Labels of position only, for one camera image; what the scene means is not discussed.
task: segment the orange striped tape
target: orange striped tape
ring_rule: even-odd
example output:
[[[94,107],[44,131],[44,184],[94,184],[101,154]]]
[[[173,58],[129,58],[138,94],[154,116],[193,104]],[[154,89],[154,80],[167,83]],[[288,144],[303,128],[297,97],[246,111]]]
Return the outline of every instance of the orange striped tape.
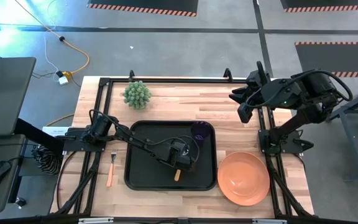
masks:
[[[334,44],[358,44],[358,41],[352,42],[313,42],[313,41],[304,41],[304,42],[295,42],[295,45],[307,45],[307,44],[326,44],[326,45],[334,45]]]
[[[335,44],[358,44],[358,41],[355,42],[313,42],[313,41],[304,41],[304,42],[295,42],[295,45],[311,45],[311,44],[326,44],[326,45],[335,45]],[[337,77],[345,78],[358,78],[358,72],[332,72]]]
[[[195,17],[197,13],[195,12],[186,12],[186,11],[176,11],[176,10],[166,10],[166,9],[149,9],[142,7],[130,7],[130,6],[112,6],[107,4],[88,4],[87,7],[92,9],[109,9],[109,10],[120,10],[120,11],[129,11],[129,12],[148,12],[154,14],[163,14],[163,15],[173,15],[173,16],[191,16]]]
[[[332,72],[337,77],[358,78],[358,72]]]
[[[322,7],[291,7],[285,12],[326,12],[326,11],[350,11],[358,10],[358,6],[322,6]]]

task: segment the orange bowl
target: orange bowl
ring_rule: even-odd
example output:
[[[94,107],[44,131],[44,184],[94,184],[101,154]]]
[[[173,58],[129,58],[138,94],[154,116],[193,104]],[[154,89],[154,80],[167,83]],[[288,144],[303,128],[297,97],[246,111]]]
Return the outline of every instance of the orange bowl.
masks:
[[[243,206],[262,201],[270,187],[265,164],[248,152],[234,152],[223,159],[218,169],[218,183],[230,201]]]

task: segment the yellow cable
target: yellow cable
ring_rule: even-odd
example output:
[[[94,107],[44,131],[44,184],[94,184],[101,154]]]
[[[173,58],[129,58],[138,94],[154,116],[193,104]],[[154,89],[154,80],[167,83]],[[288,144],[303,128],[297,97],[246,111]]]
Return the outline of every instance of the yellow cable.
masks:
[[[53,124],[55,124],[55,123],[57,123],[57,122],[59,122],[59,121],[61,121],[61,120],[63,120],[63,119],[69,118],[69,117],[71,117],[71,116],[74,116],[74,114],[69,114],[69,115],[66,115],[66,116],[62,116],[61,118],[58,118],[58,119],[56,119],[55,121],[52,121],[51,123],[49,123],[49,124],[47,124],[47,125],[45,125],[45,126],[46,126],[46,127],[51,126],[51,125],[53,125]]]
[[[61,36],[59,34],[57,34],[55,31],[51,30],[49,27],[47,27],[45,24],[43,24],[41,21],[39,21],[33,14],[31,14],[25,7],[22,6],[22,4],[20,4],[17,0],[15,0],[16,3],[18,3],[20,5],[21,8],[23,8],[28,14],[30,14],[30,16],[32,16],[36,21],[38,21],[41,25],[43,25],[47,31],[55,34],[58,38],[60,38]],[[89,63],[90,63],[90,56],[85,53],[84,51],[74,47],[71,45],[71,43],[69,43],[67,40],[63,40],[64,43],[66,43],[69,47],[71,47],[72,49],[83,53],[86,56],[86,63],[79,69],[70,72],[72,75],[74,75],[74,73],[81,71],[82,69],[84,69]]]

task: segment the wooden table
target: wooden table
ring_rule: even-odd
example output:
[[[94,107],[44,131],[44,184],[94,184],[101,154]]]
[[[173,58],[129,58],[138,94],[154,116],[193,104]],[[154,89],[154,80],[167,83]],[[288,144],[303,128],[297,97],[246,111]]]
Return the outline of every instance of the wooden table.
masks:
[[[100,77],[84,77],[75,110],[73,127],[82,128],[90,123],[88,111],[93,109]],[[121,124],[131,126],[139,120],[203,120],[211,123],[216,132],[217,157],[219,163],[230,153],[250,152],[265,162],[259,150],[257,131],[259,120],[256,111],[248,124],[240,122],[238,104],[228,94],[242,85],[200,83],[148,83],[152,92],[150,104],[145,110],[136,111],[124,103],[126,83],[115,83],[112,88],[109,114],[117,117]],[[103,110],[104,97],[100,110]],[[276,125],[291,118],[290,110],[274,111]],[[111,149],[118,154],[114,163],[112,187],[107,188]],[[192,218],[270,218],[273,217],[270,193],[257,205],[243,207],[229,201],[217,184],[209,191],[135,191],[124,182],[127,144],[109,142],[102,153],[98,180],[93,200],[93,217],[192,217]],[[287,185],[306,211],[313,213],[308,184],[302,163],[291,154],[283,154]],[[60,184],[63,204],[75,190],[80,179],[84,153],[73,156],[64,170]],[[277,186],[280,208],[284,211],[282,193]],[[85,207],[88,188],[85,189]],[[57,210],[56,203],[51,212]]]

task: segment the fork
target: fork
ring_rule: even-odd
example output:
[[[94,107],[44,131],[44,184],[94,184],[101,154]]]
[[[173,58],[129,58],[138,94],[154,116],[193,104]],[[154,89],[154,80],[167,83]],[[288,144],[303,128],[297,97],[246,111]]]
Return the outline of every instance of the fork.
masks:
[[[114,160],[115,160],[116,156],[117,156],[117,149],[113,149],[111,151],[111,164],[110,164],[109,177],[107,179],[106,187],[111,187],[112,170],[114,169]]]

